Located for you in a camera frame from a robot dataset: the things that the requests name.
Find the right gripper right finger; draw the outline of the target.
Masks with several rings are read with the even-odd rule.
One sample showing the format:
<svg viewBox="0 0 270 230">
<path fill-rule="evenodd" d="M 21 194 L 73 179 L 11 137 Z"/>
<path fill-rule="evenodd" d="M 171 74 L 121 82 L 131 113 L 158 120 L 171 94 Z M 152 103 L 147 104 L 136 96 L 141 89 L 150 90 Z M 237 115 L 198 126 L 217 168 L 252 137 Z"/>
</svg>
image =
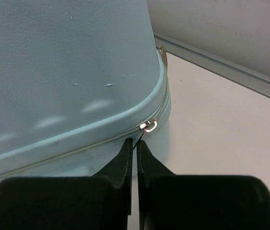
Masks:
<svg viewBox="0 0 270 230">
<path fill-rule="evenodd" d="M 270 230 L 270 192 L 248 175 L 178 175 L 137 144 L 142 230 Z"/>
</svg>

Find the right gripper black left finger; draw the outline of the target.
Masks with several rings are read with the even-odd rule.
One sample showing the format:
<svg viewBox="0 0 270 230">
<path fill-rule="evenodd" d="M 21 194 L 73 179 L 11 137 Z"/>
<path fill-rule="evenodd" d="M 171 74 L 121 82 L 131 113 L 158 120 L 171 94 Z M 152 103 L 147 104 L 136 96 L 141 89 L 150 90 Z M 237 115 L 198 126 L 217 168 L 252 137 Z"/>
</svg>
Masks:
<svg viewBox="0 0 270 230">
<path fill-rule="evenodd" d="M 125 230 L 133 141 L 92 176 L 13 177 L 0 183 L 0 230 Z"/>
</svg>

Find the silver zipper pull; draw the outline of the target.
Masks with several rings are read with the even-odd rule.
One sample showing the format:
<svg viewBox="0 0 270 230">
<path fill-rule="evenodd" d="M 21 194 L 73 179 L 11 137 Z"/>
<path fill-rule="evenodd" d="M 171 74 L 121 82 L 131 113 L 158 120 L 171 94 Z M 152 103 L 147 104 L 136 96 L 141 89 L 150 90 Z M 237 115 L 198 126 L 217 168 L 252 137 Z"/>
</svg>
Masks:
<svg viewBox="0 0 270 230">
<path fill-rule="evenodd" d="M 154 119 L 153 121 L 146 121 L 145 123 L 142 123 L 140 125 L 140 129 L 142 131 L 141 135 L 139 136 L 138 140 L 136 141 L 135 145 L 133 146 L 133 149 L 136 148 L 136 146 L 138 145 L 138 143 L 141 141 L 142 137 L 146 134 L 146 133 L 150 133 L 153 132 L 156 128 L 157 128 L 157 120 Z"/>
</svg>

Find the light blue suitcase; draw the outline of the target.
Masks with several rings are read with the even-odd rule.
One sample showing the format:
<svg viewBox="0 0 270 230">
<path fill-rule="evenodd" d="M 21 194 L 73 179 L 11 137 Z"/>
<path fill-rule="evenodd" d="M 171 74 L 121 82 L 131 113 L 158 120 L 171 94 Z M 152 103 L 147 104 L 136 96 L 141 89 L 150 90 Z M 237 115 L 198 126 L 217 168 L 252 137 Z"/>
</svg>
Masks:
<svg viewBox="0 0 270 230">
<path fill-rule="evenodd" d="M 0 181 L 72 175 L 87 149 L 168 119 L 144 0 L 0 0 Z"/>
</svg>

